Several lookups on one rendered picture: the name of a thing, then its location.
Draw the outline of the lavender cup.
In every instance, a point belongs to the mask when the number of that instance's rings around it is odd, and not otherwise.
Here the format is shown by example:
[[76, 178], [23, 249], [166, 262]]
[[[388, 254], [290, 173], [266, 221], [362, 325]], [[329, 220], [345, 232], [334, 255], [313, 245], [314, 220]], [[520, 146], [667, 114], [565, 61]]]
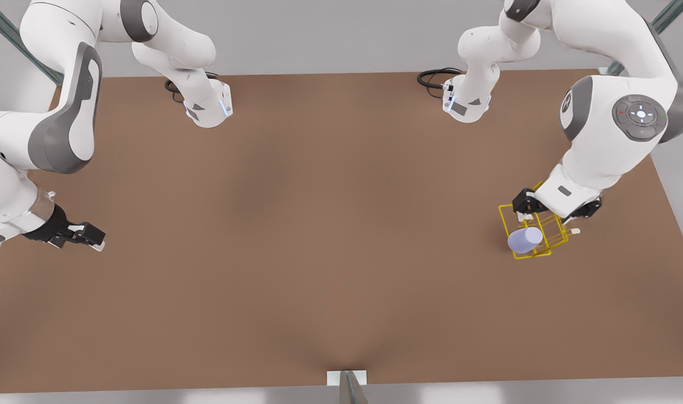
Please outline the lavender cup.
[[534, 250], [543, 241], [543, 233], [537, 227], [524, 227], [512, 232], [507, 239], [511, 251], [525, 255]]

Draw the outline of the silver frame post with foot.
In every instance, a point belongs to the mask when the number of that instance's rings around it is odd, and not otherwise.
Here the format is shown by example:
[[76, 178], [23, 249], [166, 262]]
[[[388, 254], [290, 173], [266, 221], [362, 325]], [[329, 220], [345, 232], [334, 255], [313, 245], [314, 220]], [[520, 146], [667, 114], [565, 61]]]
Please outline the silver frame post with foot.
[[338, 404], [369, 404], [362, 388], [367, 385], [367, 370], [327, 371], [326, 382], [339, 388]]

